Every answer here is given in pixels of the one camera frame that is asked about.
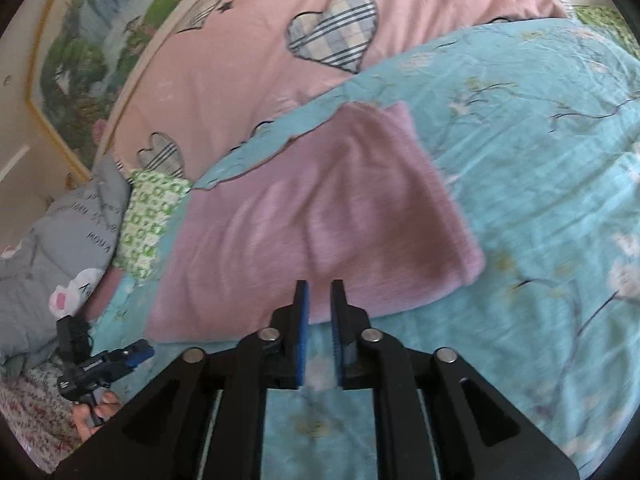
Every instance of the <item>blue floral bedsheet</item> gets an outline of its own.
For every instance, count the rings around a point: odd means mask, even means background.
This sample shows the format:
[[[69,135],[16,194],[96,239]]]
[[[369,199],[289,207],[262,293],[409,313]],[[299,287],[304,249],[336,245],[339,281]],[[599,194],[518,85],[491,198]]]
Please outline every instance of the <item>blue floral bedsheet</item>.
[[[374,325],[418,350],[456,348],[586,478],[640,402],[640,63],[569,20],[458,31],[267,124],[198,185],[251,168],[344,102],[399,100],[487,267],[474,285]],[[96,324],[97,351],[143,335],[187,201],[155,275],[127,276]],[[116,389],[129,398],[183,348],[158,345]],[[376,477],[370,395],[331,389],[331,352],[329,327],[313,327],[309,384],[270,392],[264,478]]]

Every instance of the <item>wall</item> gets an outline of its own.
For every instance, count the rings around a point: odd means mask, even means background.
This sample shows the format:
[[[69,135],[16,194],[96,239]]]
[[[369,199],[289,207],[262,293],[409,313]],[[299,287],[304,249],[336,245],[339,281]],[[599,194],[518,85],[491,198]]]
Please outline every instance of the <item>wall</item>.
[[[25,102],[47,0],[25,0],[0,38],[0,251],[16,244],[64,191],[68,169]]]

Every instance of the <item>metal pivot bolt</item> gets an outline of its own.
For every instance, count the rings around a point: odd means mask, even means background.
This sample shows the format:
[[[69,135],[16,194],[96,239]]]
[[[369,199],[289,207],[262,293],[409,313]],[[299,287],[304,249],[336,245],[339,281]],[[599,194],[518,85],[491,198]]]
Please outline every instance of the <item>metal pivot bolt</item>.
[[[204,352],[199,348],[189,348],[182,354],[182,360],[189,364],[199,363],[204,359]]]
[[[362,331],[360,336],[369,343],[377,343],[380,341],[384,334],[380,332],[377,328],[366,328]]]
[[[441,348],[436,352],[436,357],[443,363],[452,363],[458,358],[453,348]]]
[[[273,326],[268,326],[258,332],[258,337],[263,341],[276,341],[280,337],[280,331]]]

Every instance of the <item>pink towel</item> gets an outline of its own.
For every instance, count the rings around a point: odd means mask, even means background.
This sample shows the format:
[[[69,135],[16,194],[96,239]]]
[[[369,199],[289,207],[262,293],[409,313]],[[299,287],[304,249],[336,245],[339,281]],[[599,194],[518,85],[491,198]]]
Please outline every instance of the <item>pink towel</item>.
[[[484,267],[404,103],[345,104],[261,166],[192,193],[146,329],[159,342],[254,332],[296,280],[323,322],[331,280],[375,317],[438,300]]]

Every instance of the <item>red patterned fabric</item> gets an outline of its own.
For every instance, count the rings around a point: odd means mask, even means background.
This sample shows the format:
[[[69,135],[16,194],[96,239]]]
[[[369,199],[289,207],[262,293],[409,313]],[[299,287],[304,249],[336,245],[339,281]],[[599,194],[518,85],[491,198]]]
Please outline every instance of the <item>red patterned fabric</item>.
[[[62,364],[55,359],[18,378],[0,378],[0,413],[29,457],[43,471],[80,445],[71,421],[71,402],[58,393]]]

